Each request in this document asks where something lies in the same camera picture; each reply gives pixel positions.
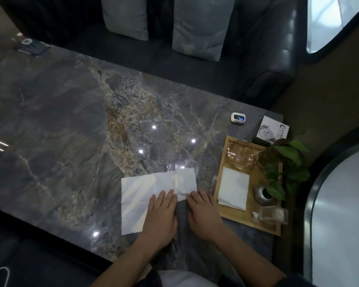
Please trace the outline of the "person's left hand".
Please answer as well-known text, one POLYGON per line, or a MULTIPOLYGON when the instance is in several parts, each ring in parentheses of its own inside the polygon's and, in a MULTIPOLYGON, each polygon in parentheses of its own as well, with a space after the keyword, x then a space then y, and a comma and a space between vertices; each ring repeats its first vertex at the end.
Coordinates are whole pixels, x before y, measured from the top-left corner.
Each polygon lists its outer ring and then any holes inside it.
POLYGON ((159 193, 155 200, 155 214, 149 218, 147 211, 141 232, 143 241, 155 252, 167 246, 177 233, 177 230, 172 230, 172 207, 177 205, 177 195, 173 189, 170 189, 168 193, 168 213, 162 213, 160 211, 159 193))

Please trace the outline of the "person's right hand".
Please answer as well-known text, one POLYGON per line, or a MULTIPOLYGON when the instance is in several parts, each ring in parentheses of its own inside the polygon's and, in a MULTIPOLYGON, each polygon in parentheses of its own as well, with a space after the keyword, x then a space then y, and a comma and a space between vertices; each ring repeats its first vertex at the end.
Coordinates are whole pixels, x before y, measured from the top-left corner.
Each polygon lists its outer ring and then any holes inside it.
POLYGON ((226 230, 226 226, 219 212, 206 211, 207 192, 202 189, 197 192, 203 197, 205 205, 196 210, 191 209, 191 193, 186 196, 187 203, 195 220, 195 234, 202 240, 217 245, 226 230))

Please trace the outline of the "white paper napkin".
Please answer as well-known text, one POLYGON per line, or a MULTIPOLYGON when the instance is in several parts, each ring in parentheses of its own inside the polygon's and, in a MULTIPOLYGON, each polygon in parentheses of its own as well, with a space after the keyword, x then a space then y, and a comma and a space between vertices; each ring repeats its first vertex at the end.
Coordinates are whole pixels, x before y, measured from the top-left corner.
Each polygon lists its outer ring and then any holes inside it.
POLYGON ((148 203, 152 195, 171 189, 177 194, 177 202, 196 191, 194 168, 181 166, 165 173, 153 173, 121 179, 121 235, 139 233, 143 229, 148 203))

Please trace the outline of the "person's left forearm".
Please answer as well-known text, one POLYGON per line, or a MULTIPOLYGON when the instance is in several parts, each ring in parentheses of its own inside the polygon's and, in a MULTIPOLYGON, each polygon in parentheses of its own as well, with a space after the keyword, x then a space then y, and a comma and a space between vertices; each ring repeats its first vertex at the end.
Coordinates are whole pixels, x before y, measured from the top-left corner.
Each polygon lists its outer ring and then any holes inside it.
POLYGON ((133 287, 150 260, 172 239, 173 236, 158 238, 141 234, 132 246, 115 260, 90 287, 133 287))

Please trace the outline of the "wooden tray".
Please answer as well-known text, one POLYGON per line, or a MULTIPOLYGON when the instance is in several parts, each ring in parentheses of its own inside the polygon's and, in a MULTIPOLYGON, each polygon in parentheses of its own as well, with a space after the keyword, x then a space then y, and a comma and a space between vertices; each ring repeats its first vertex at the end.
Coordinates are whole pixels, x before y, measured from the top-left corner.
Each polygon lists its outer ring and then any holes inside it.
POLYGON ((261 230, 261 231, 264 231, 264 232, 267 232, 272 235, 280 237, 281 230, 282 230, 281 224, 269 225, 267 223, 260 222, 259 218, 254 218, 254 216, 253 216, 253 213, 259 214, 260 208, 262 207, 254 199, 253 188, 257 185, 266 185, 267 179, 266 179, 263 168, 260 167, 257 162, 256 162, 255 166, 249 171, 243 171, 243 170, 236 169, 233 166, 231 166, 228 163, 226 154, 227 154, 227 148, 232 143, 239 143, 239 144, 250 146, 250 147, 254 148, 255 150, 257 150, 258 153, 265 149, 265 147, 263 147, 263 146, 253 144, 253 143, 250 143, 245 140, 239 140, 234 137, 226 136, 225 145, 224 145, 222 158, 221 158, 221 162, 220 162, 220 167, 219 167, 219 173, 218 173, 218 176, 216 178, 216 183, 215 183, 215 190, 214 190, 215 200, 217 201, 218 191, 219 191, 221 177, 222 177, 222 171, 223 171, 224 167, 249 174, 250 182, 249 182, 249 192, 248 192, 248 198, 247 198, 247 204, 246 204, 246 211, 243 211, 240 209, 235 209, 235 208, 224 206, 224 205, 220 205, 217 203, 218 210, 219 210, 221 217, 227 218, 234 222, 238 222, 240 224, 247 225, 249 227, 253 227, 258 230, 261 230))

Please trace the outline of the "small silver pot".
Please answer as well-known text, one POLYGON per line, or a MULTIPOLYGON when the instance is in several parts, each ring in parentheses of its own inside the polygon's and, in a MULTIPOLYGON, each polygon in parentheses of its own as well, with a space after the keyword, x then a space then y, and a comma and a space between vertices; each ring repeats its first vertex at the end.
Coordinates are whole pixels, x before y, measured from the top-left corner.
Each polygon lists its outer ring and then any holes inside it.
POLYGON ((260 206, 270 206, 276 199, 269 194, 266 185, 257 185, 253 188, 254 199, 260 206))

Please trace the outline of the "clear glass ashtray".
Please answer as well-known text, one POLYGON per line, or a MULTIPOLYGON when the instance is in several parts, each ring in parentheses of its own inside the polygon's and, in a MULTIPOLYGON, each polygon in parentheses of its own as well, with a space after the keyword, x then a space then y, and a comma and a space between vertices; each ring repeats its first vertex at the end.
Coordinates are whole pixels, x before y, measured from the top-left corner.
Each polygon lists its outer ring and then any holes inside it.
POLYGON ((227 148, 226 156, 231 166, 243 171, 251 170, 258 161, 257 150, 239 143, 232 143, 227 148))

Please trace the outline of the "person's white shirt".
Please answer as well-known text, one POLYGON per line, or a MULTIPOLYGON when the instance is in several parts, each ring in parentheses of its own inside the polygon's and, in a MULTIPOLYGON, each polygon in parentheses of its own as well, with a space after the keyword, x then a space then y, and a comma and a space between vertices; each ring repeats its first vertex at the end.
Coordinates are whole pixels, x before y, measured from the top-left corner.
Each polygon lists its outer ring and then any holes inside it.
POLYGON ((200 275, 184 270, 152 270, 145 279, 150 287, 219 287, 200 275))

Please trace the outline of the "clear plastic toothpick box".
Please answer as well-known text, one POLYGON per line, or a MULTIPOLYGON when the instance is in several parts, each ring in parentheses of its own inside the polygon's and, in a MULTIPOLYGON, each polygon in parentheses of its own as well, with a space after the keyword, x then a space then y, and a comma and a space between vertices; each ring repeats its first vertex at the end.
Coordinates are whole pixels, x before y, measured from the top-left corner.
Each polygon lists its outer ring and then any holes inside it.
POLYGON ((278 206, 261 207, 259 220, 269 225, 288 225, 288 210, 278 206))

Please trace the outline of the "green plant in glass vase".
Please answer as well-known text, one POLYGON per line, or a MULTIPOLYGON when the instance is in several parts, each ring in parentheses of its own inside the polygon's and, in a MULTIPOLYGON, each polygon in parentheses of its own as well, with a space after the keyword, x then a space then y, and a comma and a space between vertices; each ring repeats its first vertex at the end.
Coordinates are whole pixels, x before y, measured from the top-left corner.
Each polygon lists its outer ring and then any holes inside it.
POLYGON ((258 154, 264 170, 266 191, 284 201, 286 192, 296 195, 300 185, 310 178, 305 155, 309 148, 299 140, 279 139, 258 154))

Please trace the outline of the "white printed card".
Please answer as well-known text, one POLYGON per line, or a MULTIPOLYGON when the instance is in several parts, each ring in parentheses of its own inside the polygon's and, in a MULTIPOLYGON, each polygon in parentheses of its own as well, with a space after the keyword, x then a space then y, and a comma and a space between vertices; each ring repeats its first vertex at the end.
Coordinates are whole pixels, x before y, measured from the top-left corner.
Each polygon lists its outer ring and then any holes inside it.
POLYGON ((267 140, 268 142, 271 142, 271 144, 274 144, 274 142, 279 139, 286 139, 288 130, 288 125, 273 120, 268 116, 264 116, 257 131, 257 134, 254 137, 267 140))

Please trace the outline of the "dark leather seat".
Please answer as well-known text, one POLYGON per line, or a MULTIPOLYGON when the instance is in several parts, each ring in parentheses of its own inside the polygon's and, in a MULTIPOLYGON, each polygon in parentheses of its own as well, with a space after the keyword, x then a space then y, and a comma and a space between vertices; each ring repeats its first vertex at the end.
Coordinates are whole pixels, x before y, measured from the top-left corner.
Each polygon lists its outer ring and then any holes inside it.
POLYGON ((89 287, 111 264, 0 211, 0 287, 89 287))

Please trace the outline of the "dark leather sofa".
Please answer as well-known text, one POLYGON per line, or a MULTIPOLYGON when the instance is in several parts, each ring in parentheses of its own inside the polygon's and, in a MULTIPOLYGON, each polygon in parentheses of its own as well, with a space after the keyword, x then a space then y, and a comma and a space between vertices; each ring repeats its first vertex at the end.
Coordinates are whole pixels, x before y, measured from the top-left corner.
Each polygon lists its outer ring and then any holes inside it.
POLYGON ((297 0, 235 0, 219 62, 172 49, 174 0, 147 0, 148 41, 105 27, 101 0, 0 0, 27 37, 268 109, 296 73, 297 0))

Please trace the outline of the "large grey cushion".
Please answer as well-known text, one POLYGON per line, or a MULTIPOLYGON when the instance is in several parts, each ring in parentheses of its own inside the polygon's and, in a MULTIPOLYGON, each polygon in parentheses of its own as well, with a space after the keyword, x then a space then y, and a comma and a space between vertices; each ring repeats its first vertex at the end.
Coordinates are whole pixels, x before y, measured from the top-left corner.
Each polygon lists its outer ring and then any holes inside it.
POLYGON ((219 62, 235 0, 174 0, 172 49, 219 62))

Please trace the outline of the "small grey cushion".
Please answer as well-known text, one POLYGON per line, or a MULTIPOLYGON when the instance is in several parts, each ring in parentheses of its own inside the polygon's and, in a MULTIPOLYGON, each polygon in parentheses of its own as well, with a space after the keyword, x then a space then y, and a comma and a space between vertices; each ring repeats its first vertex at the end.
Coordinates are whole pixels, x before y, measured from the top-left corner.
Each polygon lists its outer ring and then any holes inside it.
POLYGON ((108 31, 148 41, 147 0, 101 0, 108 31))

